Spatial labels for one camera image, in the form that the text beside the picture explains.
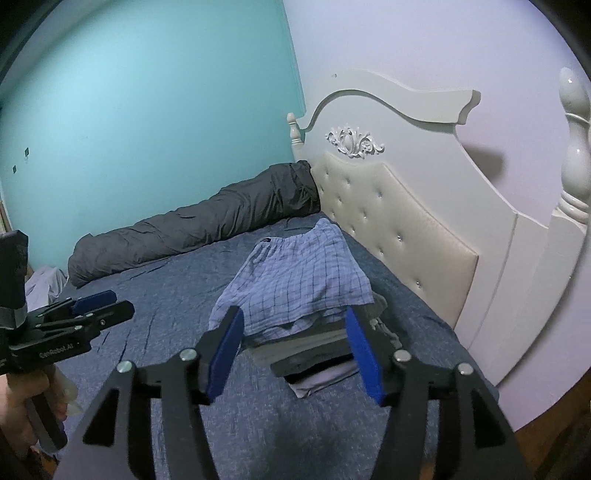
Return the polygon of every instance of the metal screw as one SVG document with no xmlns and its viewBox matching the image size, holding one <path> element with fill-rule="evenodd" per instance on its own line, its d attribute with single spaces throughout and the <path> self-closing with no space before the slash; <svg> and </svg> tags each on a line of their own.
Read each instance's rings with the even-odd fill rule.
<svg viewBox="0 0 591 480">
<path fill-rule="evenodd" d="M 180 352 L 179 357 L 183 362 L 190 362 L 197 358 L 197 352 L 193 348 L 186 348 Z"/>
<path fill-rule="evenodd" d="M 462 363 L 457 366 L 461 375 L 472 375 L 474 373 L 474 367 L 467 363 Z"/>
<path fill-rule="evenodd" d="M 396 350 L 394 352 L 394 359 L 397 362 L 408 362 L 413 356 L 406 350 Z"/>
<path fill-rule="evenodd" d="M 133 363 L 131 363 L 129 360 L 123 360 L 122 362 L 119 363 L 119 365 L 117 365 L 117 371 L 120 374 L 125 374 L 125 373 L 129 372 L 133 367 L 134 367 Z"/>
</svg>

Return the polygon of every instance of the blue gripper pad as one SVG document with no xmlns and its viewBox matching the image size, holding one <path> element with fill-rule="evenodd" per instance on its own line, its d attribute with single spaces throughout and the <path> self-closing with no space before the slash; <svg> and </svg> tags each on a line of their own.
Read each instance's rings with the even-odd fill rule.
<svg viewBox="0 0 591 480">
<path fill-rule="evenodd" d="M 365 391 L 378 405 L 382 405 L 386 392 L 382 385 L 382 367 L 376 359 L 367 338 L 351 307 L 347 308 L 345 329 L 353 357 L 359 366 Z"/>
<path fill-rule="evenodd" d="M 72 313 L 74 315 L 85 315 L 88 312 L 92 312 L 92 310 L 100 309 L 113 303 L 117 303 L 117 295 L 113 290 L 105 290 L 76 300 L 76 303 L 72 307 Z"/>
<path fill-rule="evenodd" d="M 227 320 L 224 319 L 218 328 L 225 328 Z M 219 397 L 228 381 L 232 364 L 240 348 L 244 335 L 244 314 L 238 309 L 236 314 L 227 326 L 226 333 L 209 364 L 209 382 L 207 383 L 206 395 L 210 401 Z"/>
</svg>

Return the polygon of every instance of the light purple wall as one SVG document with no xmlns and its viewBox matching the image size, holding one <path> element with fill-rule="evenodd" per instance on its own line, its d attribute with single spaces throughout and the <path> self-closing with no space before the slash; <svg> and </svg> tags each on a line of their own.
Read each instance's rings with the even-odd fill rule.
<svg viewBox="0 0 591 480">
<path fill-rule="evenodd" d="M 304 95 L 345 68 L 417 89 L 474 88 L 482 101 L 458 136 L 498 190 L 547 224 L 561 192 L 568 127 L 558 74 L 591 82 L 560 34 L 527 0 L 284 0 Z M 589 243 L 561 305 L 501 384 L 518 429 L 551 407 L 591 365 Z"/>
</svg>

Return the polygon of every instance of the stack of folded clothes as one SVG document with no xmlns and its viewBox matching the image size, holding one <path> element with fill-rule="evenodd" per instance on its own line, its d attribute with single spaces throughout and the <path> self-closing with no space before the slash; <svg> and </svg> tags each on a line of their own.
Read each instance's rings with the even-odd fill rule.
<svg viewBox="0 0 591 480">
<path fill-rule="evenodd" d="M 210 329 L 232 305 L 244 312 L 243 348 L 300 398 L 358 371 L 345 331 L 348 306 L 362 306 L 359 321 L 400 347 L 379 319 L 386 300 L 372 292 L 340 228 L 327 219 L 302 235 L 261 239 L 217 300 Z"/>
<path fill-rule="evenodd" d="M 373 303 L 361 306 L 358 320 L 370 322 L 390 338 L 395 348 L 401 348 L 398 336 L 379 319 L 388 306 L 386 300 L 375 292 L 373 296 Z M 358 371 L 344 320 L 314 325 L 288 338 L 249 349 L 249 353 L 257 366 L 270 367 L 276 377 L 283 377 L 299 398 L 306 398 Z"/>
</svg>

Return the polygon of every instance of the teal wall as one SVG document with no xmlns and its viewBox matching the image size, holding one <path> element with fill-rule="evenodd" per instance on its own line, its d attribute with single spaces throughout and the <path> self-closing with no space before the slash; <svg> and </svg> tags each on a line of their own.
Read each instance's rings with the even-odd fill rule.
<svg viewBox="0 0 591 480">
<path fill-rule="evenodd" d="M 2 198 L 33 267 L 65 268 L 87 233 L 292 161 L 290 111 L 303 94 L 280 0 L 118 0 L 4 99 Z"/>
</svg>

